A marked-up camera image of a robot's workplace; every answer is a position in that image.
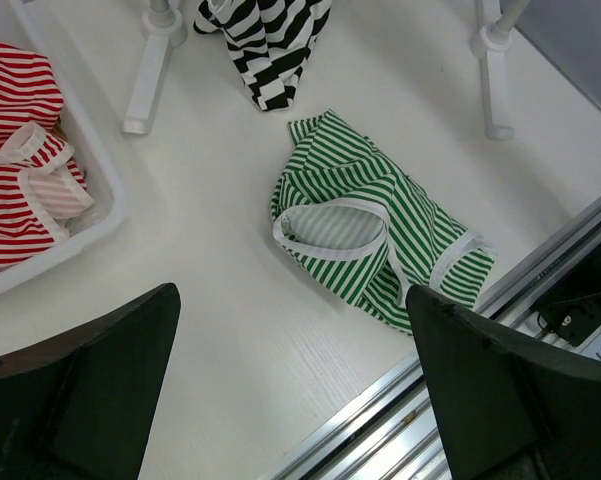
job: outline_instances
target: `gray wall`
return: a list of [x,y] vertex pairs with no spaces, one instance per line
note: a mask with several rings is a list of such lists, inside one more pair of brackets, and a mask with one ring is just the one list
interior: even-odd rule
[[531,0],[518,28],[601,108],[601,0]]

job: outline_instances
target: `black and white striped cloth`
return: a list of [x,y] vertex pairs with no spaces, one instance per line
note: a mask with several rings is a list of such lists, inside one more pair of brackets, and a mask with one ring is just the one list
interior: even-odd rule
[[203,0],[193,28],[222,31],[253,101],[288,108],[332,0]]

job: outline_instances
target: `white plastic bin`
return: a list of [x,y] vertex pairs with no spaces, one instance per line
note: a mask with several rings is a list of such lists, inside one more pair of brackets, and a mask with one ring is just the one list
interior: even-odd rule
[[[0,41],[47,56],[49,53],[22,0],[0,0]],[[0,271],[0,294],[74,257],[115,230],[125,214],[124,189],[111,158],[80,100],[67,83],[62,66],[53,58],[50,60],[65,99],[62,128],[75,148],[75,161],[86,173],[89,194],[96,203],[67,224],[71,232],[69,240]]]

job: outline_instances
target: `white stand leg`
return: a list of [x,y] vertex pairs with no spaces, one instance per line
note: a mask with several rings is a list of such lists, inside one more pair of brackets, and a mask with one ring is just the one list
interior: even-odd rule
[[476,1],[478,31],[471,41],[471,51],[480,59],[486,135],[494,140],[508,140],[513,138],[514,129],[505,54],[511,47],[510,30],[529,0],[518,0],[502,17],[500,0]]
[[[164,5],[166,10],[154,7],[154,4]],[[151,131],[171,52],[187,38],[182,14],[176,8],[166,1],[152,1],[152,7],[155,9],[150,8],[142,16],[147,43],[122,122],[122,130],[128,133],[147,134]]]

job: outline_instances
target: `white tabletop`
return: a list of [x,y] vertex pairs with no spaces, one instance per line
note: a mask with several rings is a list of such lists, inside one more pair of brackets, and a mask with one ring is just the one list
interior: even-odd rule
[[333,108],[369,135],[498,249],[490,282],[601,195],[601,114],[517,34],[517,136],[484,137],[471,0],[335,0],[283,113],[250,104],[221,36],[191,34],[153,133],[125,137],[146,4],[30,4],[130,206],[97,249],[0,297],[3,354],[178,285],[182,315],[141,478],[257,477],[413,349],[276,247],[268,203],[292,150],[287,121]]

